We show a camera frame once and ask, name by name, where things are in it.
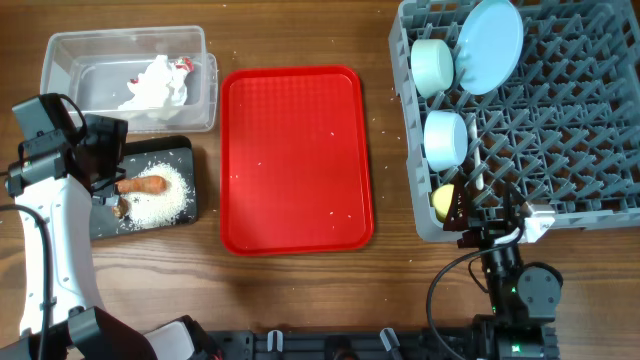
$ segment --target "white rice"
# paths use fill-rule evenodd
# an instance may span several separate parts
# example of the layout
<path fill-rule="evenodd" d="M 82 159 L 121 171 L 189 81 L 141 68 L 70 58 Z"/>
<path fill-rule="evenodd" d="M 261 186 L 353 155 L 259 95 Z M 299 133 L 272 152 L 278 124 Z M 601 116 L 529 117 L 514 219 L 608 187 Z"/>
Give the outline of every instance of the white rice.
<path fill-rule="evenodd" d="M 162 194 L 152 195 L 144 193 L 129 193 L 122 197 L 129 203 L 129 218 L 127 226 L 121 219 L 120 226 L 129 230 L 151 229 L 161 226 L 174 225 L 178 216 L 192 202 L 187 198 L 191 191 L 184 178 L 172 166 L 165 163 L 149 164 L 138 176 L 157 175 L 167 181 L 167 190 Z"/>

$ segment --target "black cutting board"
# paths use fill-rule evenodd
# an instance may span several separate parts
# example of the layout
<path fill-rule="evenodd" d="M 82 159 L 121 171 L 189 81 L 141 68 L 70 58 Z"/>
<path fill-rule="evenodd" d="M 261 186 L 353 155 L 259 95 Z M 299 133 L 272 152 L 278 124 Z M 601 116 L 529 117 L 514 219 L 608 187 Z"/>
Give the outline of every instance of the black cutting board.
<path fill-rule="evenodd" d="M 195 183 L 193 151 L 188 138 L 170 136 L 128 143 L 124 151 L 125 157 L 119 167 L 126 170 L 127 179 L 136 177 L 149 165 L 165 163 L 182 175 L 189 189 L 195 189 L 187 193 L 187 199 L 193 201 L 187 201 L 187 207 L 171 226 L 191 224 L 198 219 L 198 191 Z M 96 240 L 153 229 L 132 230 L 130 223 L 131 220 L 127 216 L 122 221 L 116 218 L 111 207 L 94 205 L 89 221 L 89 236 L 91 240 Z"/>

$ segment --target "yellow ball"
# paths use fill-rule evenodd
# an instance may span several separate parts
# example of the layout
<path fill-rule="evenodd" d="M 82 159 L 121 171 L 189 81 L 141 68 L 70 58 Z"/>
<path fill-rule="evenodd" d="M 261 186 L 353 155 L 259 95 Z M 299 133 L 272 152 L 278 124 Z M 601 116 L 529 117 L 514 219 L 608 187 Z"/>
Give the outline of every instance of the yellow ball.
<path fill-rule="evenodd" d="M 451 207 L 451 201 L 453 200 L 453 185 L 447 184 L 436 189 L 431 194 L 431 206 L 436 209 L 436 218 L 440 222 L 444 222 L 447 218 L 447 213 Z"/>

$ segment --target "orange carrot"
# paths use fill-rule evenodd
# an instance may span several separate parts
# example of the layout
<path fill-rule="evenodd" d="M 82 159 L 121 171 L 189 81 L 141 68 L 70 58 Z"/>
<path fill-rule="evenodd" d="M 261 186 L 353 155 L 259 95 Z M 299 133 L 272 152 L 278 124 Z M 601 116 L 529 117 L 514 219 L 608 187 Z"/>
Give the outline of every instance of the orange carrot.
<path fill-rule="evenodd" d="M 147 176 L 131 180 L 116 182 L 118 192 L 126 194 L 130 192 L 143 192 L 147 194 L 160 194 L 167 190 L 167 181 L 161 176 Z"/>

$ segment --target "transparent container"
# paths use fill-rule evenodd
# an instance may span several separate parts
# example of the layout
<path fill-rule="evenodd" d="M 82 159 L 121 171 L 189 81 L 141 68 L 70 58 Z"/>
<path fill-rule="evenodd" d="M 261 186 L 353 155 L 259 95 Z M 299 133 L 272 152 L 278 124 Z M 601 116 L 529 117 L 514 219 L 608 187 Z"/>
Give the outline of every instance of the transparent container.
<path fill-rule="evenodd" d="M 133 98 L 127 82 L 144 73 L 158 55 L 168 55 L 170 61 L 188 56 L 193 62 L 195 70 L 185 79 L 185 104 L 118 110 Z M 215 58 L 207 54 L 199 26 L 58 33 L 49 39 L 40 92 L 67 94 L 83 113 L 127 120 L 131 133 L 207 131 L 215 117 L 216 75 Z"/>

